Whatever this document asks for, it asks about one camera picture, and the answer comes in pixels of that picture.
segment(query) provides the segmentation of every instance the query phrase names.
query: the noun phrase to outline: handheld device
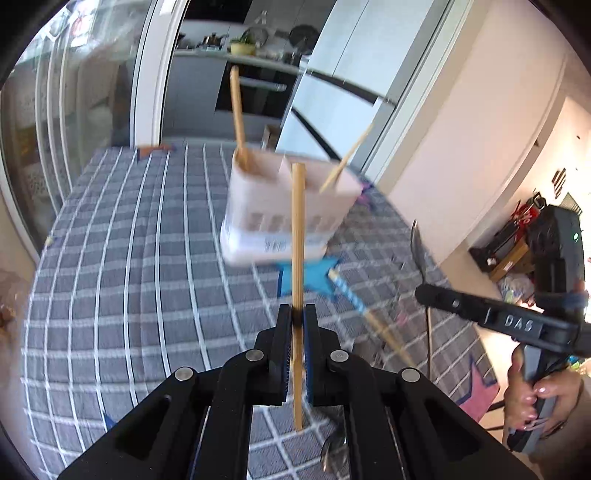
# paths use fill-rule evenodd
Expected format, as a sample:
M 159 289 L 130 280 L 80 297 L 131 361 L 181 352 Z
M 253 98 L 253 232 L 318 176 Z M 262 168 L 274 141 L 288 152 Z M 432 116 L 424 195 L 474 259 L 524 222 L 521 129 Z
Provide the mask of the handheld device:
M 589 295 L 584 290 L 583 245 L 576 213 L 547 206 L 529 228 L 527 241 L 534 263 L 535 300 L 543 314 L 429 284 L 419 286 L 415 296 L 425 306 L 457 313 L 521 343 L 524 378 L 534 384 L 567 368 L 571 355 L 591 356 L 591 325 L 584 322 Z M 555 403 L 555 398 L 538 399 L 534 406 L 538 420 L 531 430 L 510 432 L 509 448 L 531 453 Z

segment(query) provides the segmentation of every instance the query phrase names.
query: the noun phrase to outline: yellow pot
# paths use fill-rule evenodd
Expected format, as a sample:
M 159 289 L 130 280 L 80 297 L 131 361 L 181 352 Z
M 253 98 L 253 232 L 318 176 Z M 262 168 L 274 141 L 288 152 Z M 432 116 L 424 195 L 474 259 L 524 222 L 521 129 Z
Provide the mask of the yellow pot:
M 256 46 L 247 43 L 230 43 L 230 53 L 232 55 L 254 55 L 256 53 Z

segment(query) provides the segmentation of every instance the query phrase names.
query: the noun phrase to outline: green plant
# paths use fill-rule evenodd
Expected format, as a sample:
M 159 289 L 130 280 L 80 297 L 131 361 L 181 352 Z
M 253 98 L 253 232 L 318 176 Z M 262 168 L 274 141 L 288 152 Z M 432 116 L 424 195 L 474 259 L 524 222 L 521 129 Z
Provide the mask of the green plant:
M 247 30 L 239 38 L 233 38 L 230 43 L 244 43 L 245 45 L 255 45 L 255 39 L 251 33 Z

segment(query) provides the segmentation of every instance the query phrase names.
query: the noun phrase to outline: white plastic container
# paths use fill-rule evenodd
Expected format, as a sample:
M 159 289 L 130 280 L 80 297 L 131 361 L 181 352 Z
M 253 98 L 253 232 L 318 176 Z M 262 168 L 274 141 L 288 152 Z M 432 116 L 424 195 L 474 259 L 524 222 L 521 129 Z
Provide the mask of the white plastic container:
M 226 216 L 220 233 L 224 260 L 235 266 L 291 259 L 291 165 L 306 164 L 306 260 L 322 258 L 326 244 L 362 191 L 347 170 L 319 193 L 335 163 L 249 150 L 249 171 L 232 159 Z

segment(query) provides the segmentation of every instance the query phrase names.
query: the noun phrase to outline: metal screw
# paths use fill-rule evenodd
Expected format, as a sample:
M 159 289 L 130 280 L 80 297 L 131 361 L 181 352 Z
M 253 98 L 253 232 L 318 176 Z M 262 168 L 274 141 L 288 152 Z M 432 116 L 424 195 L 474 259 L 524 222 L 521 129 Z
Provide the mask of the metal screw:
M 349 354 L 344 350 L 335 350 L 330 353 L 330 359 L 333 362 L 346 362 L 349 358 Z
M 421 378 L 421 374 L 418 372 L 418 370 L 415 370 L 414 368 L 405 368 L 404 370 L 402 370 L 402 373 L 400 373 L 400 376 L 404 381 L 410 383 L 418 382 Z
M 253 348 L 252 350 L 246 352 L 246 359 L 249 362 L 258 362 L 259 360 L 262 360 L 264 356 L 265 354 L 260 350 L 257 350 L 256 348 Z
M 174 377 L 180 381 L 184 382 L 193 376 L 193 370 L 189 367 L 181 367 L 177 368 L 176 372 L 174 373 Z

